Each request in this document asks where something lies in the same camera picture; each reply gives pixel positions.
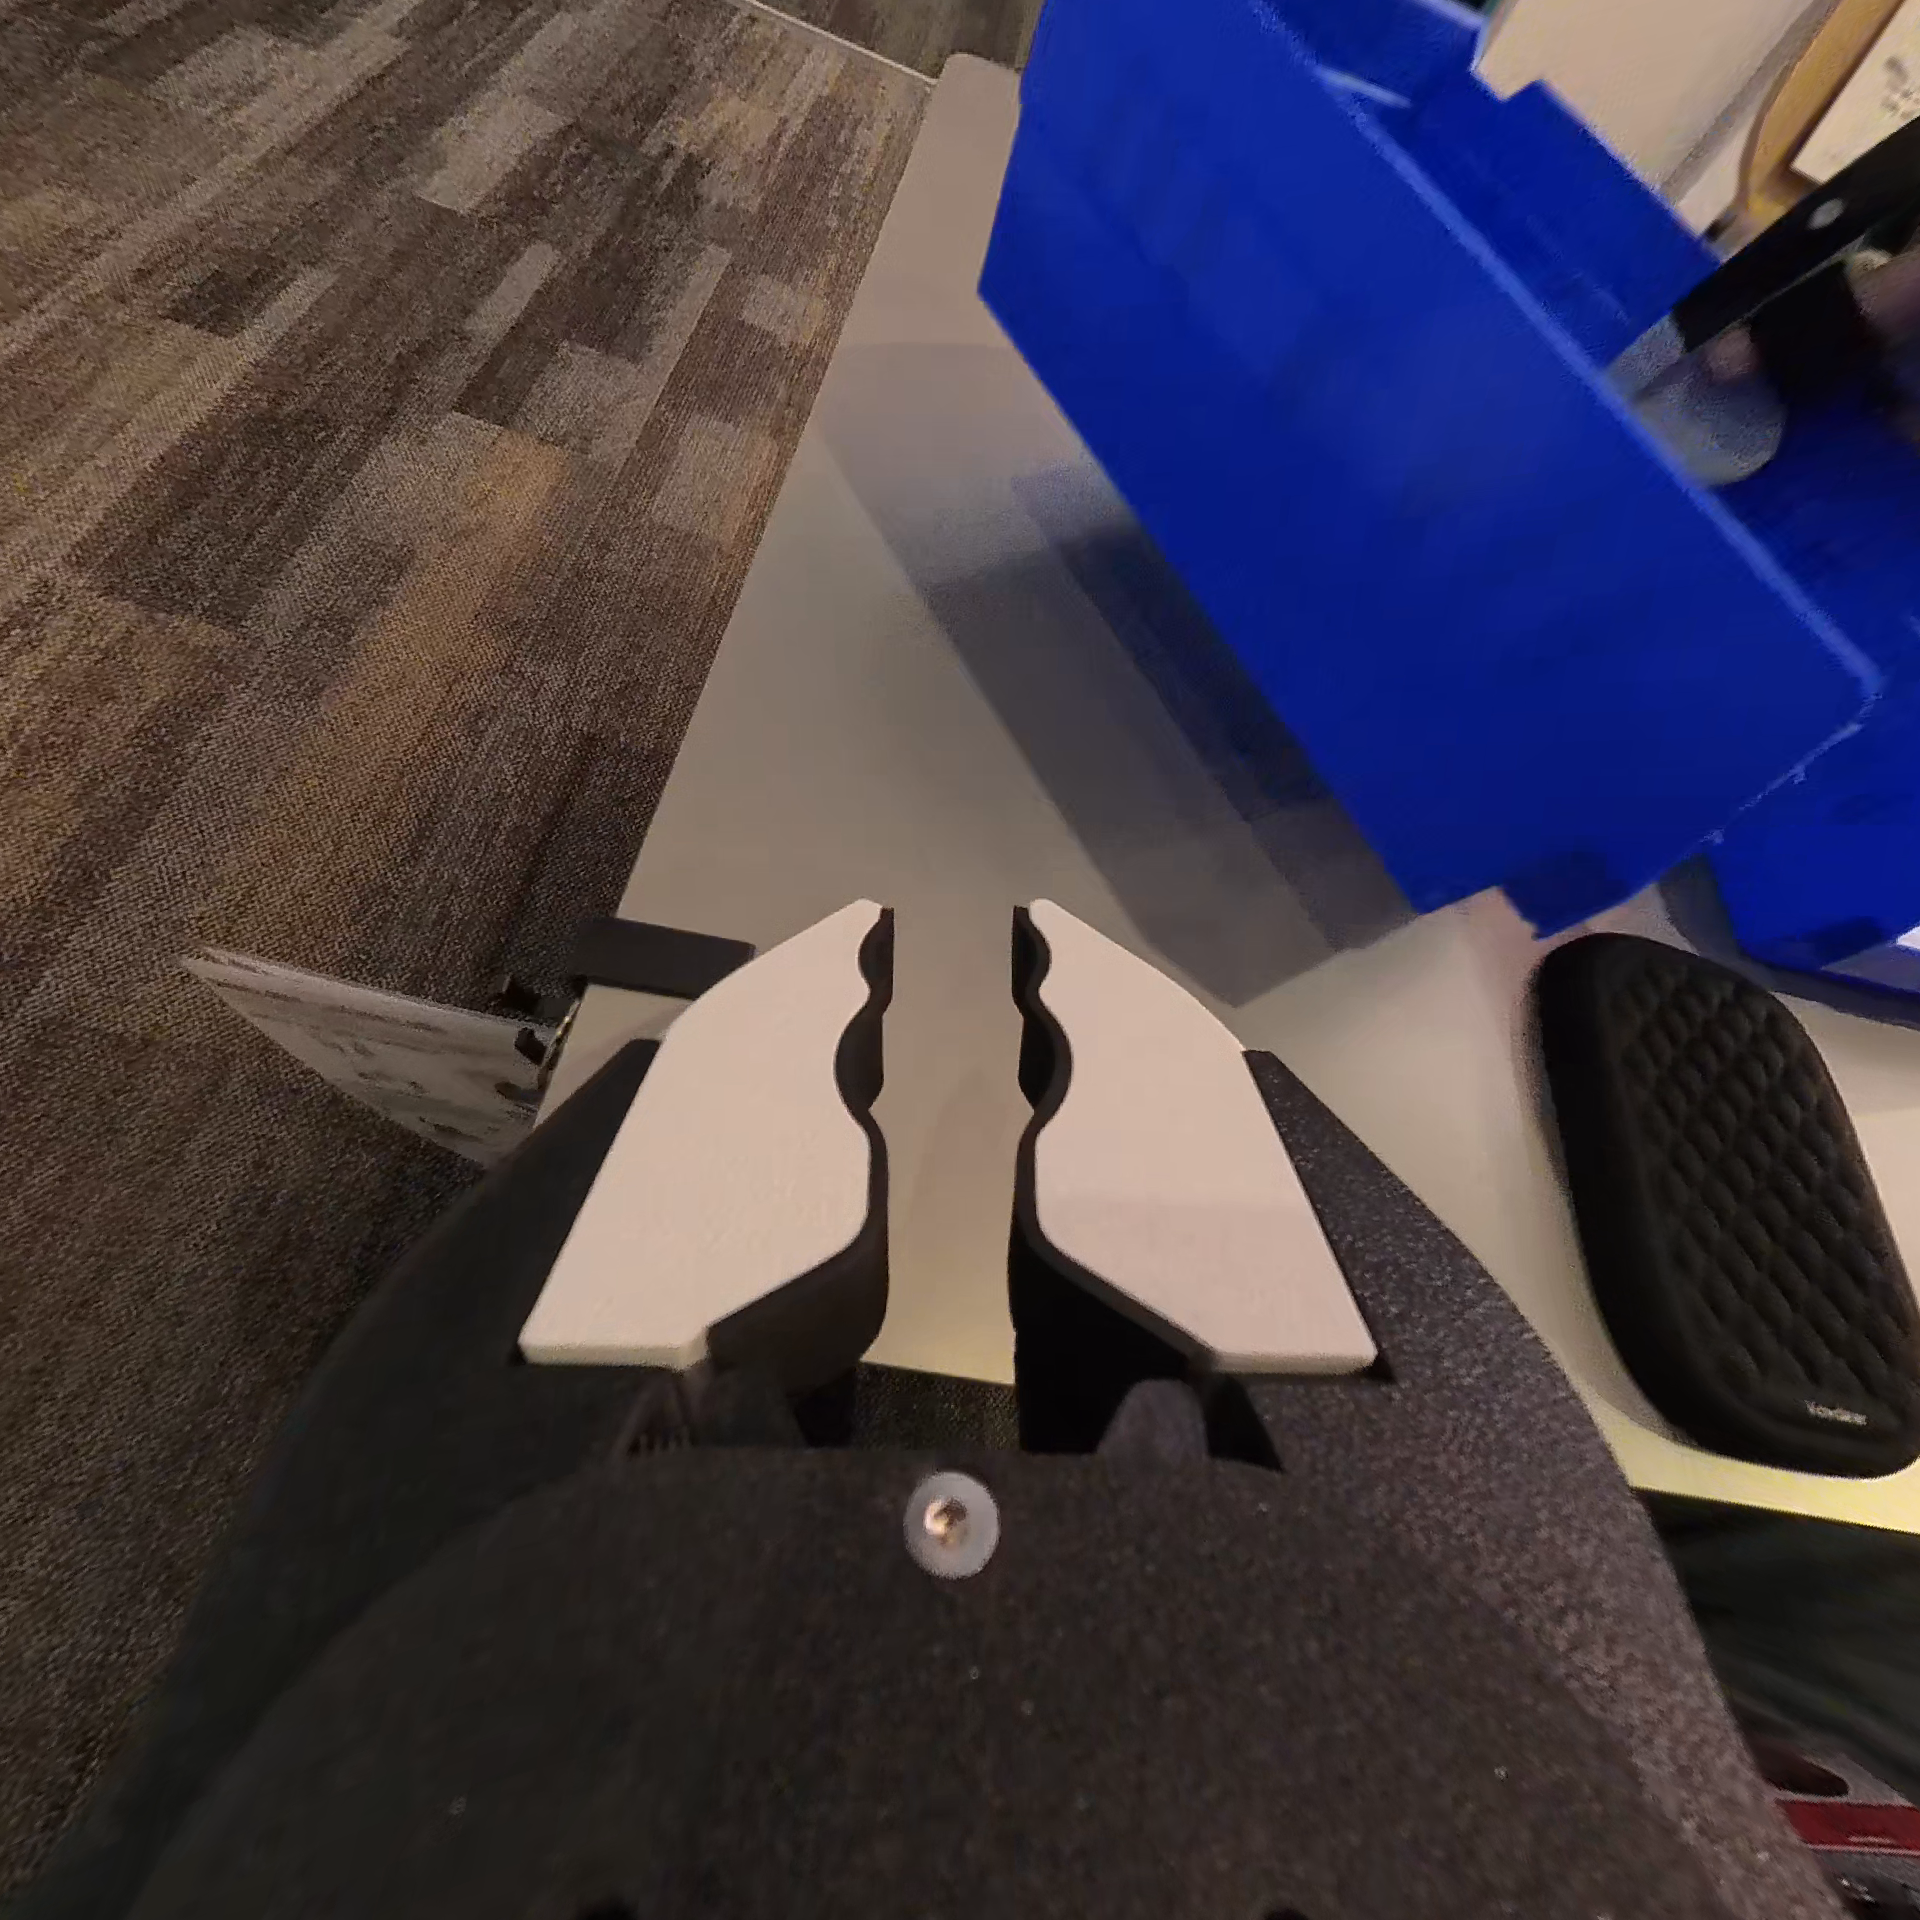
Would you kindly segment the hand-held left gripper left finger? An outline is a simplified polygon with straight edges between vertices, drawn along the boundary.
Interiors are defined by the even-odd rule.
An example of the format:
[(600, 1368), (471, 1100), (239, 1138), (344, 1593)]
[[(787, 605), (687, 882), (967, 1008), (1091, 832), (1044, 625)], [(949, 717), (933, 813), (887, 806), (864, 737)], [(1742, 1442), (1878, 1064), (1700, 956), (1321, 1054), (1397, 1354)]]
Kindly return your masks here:
[(812, 1397), (889, 1305), (876, 1122), (896, 915), (856, 898), (663, 1034), (519, 1331), (542, 1368), (756, 1373)]

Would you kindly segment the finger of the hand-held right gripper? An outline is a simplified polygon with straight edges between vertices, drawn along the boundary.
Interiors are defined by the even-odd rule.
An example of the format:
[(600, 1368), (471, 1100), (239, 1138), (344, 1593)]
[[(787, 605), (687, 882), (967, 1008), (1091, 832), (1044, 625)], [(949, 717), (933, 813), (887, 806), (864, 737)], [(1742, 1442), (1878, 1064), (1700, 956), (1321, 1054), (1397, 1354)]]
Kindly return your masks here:
[(1625, 349), (1625, 406), (1691, 483), (1734, 486), (1782, 449), (1787, 413), (1764, 374), (1719, 374), (1709, 360), (1662, 321)]

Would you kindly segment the black wrist rest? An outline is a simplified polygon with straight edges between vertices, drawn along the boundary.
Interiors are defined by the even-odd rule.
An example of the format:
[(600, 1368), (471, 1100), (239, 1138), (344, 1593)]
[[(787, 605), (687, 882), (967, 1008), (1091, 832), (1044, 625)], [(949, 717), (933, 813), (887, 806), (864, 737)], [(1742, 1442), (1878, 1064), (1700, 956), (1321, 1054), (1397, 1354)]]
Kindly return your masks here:
[(1916, 1296), (1808, 1030), (1628, 932), (1552, 948), (1532, 1008), (1591, 1296), (1652, 1411), (1772, 1470), (1908, 1470)]

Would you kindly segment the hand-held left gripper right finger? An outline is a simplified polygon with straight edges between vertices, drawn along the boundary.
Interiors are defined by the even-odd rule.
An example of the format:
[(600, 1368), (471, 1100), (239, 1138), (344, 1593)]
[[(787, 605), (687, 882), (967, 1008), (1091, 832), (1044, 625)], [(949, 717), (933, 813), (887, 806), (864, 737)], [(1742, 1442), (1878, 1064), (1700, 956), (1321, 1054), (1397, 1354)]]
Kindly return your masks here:
[(1021, 1411), (1139, 1381), (1350, 1379), (1379, 1363), (1248, 1049), (1054, 901), (1015, 913), (1008, 1302)]

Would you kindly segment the blue plastic bin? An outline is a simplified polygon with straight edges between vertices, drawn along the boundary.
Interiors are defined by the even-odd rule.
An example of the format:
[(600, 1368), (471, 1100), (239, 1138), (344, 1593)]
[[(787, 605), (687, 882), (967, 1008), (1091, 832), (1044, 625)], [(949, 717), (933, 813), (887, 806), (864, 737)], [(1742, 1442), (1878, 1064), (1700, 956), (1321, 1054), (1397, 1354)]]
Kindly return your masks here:
[(977, 290), (1421, 913), (1540, 936), (1709, 859), (1734, 944), (1916, 936), (1916, 368), (1845, 266), (1707, 344), (1700, 486), (1625, 349), (1721, 260), (1457, 4), (1044, 4)]

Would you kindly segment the grey desk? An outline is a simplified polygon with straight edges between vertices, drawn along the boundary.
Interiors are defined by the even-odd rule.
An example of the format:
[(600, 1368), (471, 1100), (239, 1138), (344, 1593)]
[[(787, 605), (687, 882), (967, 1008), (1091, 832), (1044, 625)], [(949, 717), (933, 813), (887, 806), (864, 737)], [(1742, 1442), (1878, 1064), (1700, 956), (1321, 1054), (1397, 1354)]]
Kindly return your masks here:
[(1013, 915), (1054, 901), (1278, 1056), (1521, 1308), (1638, 1488), (1916, 1531), (1916, 1470), (1707, 1456), (1628, 1381), (1533, 1081), (1548, 953), (1412, 916), (976, 297), (1017, 78), (949, 60), (621, 901), (780, 944), (896, 913), (876, 1361), (1011, 1384)]

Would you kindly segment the printed instruction sheet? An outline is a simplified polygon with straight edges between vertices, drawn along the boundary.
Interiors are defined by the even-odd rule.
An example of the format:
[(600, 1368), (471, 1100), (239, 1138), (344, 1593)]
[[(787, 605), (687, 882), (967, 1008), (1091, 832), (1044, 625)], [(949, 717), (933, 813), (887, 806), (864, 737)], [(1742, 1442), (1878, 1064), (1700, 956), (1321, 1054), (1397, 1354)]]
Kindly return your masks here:
[(1790, 172), (1822, 185), (1918, 117), (1918, 2), (1901, 2), (1840, 84)]

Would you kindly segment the metal desk frame bracket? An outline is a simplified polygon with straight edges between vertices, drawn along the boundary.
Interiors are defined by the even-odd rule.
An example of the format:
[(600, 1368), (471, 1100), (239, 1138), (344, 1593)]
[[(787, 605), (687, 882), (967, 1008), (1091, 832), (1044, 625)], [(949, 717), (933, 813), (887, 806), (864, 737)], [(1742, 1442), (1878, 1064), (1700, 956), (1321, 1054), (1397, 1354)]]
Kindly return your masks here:
[(502, 1161), (534, 1128), (560, 1021), (363, 987), (239, 950), (180, 971), (332, 1088), (467, 1164)]

